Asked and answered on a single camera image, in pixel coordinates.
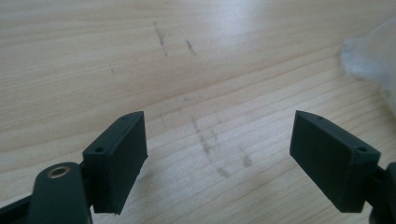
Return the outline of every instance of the black plastic part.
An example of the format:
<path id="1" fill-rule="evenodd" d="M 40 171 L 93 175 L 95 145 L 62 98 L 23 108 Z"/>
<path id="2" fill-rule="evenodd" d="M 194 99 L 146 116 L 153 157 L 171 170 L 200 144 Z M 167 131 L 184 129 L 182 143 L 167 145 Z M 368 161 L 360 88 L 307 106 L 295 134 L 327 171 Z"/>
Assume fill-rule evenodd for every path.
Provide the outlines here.
<path id="1" fill-rule="evenodd" d="M 297 111 L 290 155 L 341 212 L 361 212 L 366 177 L 380 153 L 351 133 L 315 114 Z"/>
<path id="2" fill-rule="evenodd" d="M 92 223 L 78 164 L 59 163 L 37 176 L 27 223 Z"/>
<path id="3" fill-rule="evenodd" d="M 0 223 L 24 224 L 27 220 L 27 212 L 32 196 L 22 198 L 15 203 L 0 208 Z"/>
<path id="4" fill-rule="evenodd" d="M 148 157 L 143 112 L 117 119 L 83 152 L 95 213 L 119 214 Z"/>

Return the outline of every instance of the translucent plastic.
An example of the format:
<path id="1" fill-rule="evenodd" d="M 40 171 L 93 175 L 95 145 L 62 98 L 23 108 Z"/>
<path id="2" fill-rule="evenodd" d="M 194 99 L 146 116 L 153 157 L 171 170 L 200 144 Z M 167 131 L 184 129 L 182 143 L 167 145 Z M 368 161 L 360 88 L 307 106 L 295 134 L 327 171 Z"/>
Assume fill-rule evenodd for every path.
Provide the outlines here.
<path id="1" fill-rule="evenodd" d="M 396 17 L 366 36 L 346 40 L 341 60 L 347 74 L 379 81 L 396 115 Z"/>

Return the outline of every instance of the wooden surface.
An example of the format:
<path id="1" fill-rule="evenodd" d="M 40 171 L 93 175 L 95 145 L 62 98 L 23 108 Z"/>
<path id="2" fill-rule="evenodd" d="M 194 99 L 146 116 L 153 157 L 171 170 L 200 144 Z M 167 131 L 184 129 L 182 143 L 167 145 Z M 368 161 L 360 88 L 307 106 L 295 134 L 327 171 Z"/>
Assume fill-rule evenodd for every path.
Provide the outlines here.
<path id="1" fill-rule="evenodd" d="M 0 205 L 144 110 L 148 160 L 120 216 L 95 223 L 367 223 L 340 214 L 289 155 L 295 110 L 396 161 L 377 84 L 343 41 L 391 0 L 0 2 Z"/>

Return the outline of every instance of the wooden table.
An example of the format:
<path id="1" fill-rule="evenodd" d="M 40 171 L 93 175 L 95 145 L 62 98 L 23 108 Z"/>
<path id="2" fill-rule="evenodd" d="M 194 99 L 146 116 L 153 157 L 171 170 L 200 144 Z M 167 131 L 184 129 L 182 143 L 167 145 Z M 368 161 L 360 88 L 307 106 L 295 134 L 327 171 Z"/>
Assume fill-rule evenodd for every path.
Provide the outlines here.
<path id="1" fill-rule="evenodd" d="M 0 3 L 0 205 L 117 117 L 146 114 L 148 160 L 120 216 L 95 223 L 367 223 L 341 214 L 290 157 L 295 110 L 396 161 L 396 121 L 346 76 L 343 41 L 391 0 Z"/>

